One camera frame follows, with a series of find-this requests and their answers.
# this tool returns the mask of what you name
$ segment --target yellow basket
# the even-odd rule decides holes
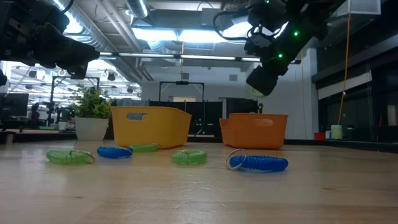
[[[158,144],[159,149],[187,142],[191,115],[156,106],[112,107],[114,141],[118,146]]]

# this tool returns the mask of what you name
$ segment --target green coiled keychain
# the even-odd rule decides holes
[[[92,164],[95,161],[90,152],[80,150],[49,150],[46,156],[50,162],[62,165]]]
[[[157,144],[151,145],[131,145],[133,152],[155,152],[157,151]]]
[[[197,149],[174,151],[172,160],[177,164],[201,164],[207,161],[207,153]]]

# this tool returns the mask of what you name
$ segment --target green leaves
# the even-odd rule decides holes
[[[73,104],[76,115],[81,118],[109,118],[111,102],[102,98],[101,92],[96,88],[84,88],[83,96],[76,96],[78,104]]]

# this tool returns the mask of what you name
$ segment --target basket handle hole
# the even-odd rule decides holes
[[[128,113],[127,114],[127,119],[130,121],[143,121],[146,120],[148,117],[148,114],[146,113]]]

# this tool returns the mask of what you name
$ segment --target coiled keychain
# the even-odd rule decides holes
[[[133,152],[156,152],[157,151],[157,144],[150,144],[150,145],[131,145]]]
[[[233,154],[239,151],[243,151],[244,156],[231,157]],[[244,168],[261,171],[282,171],[286,169],[288,164],[289,163],[287,162],[287,159],[284,158],[277,158],[272,156],[248,156],[244,149],[234,150],[225,160],[226,168],[231,170]]]
[[[80,150],[49,150],[46,156],[50,162],[62,165],[91,164],[95,161],[90,152]]]
[[[176,150],[172,160],[176,164],[202,164],[207,160],[207,153],[197,149]]]
[[[108,159],[127,158],[132,155],[132,149],[125,147],[99,147],[98,155]]]

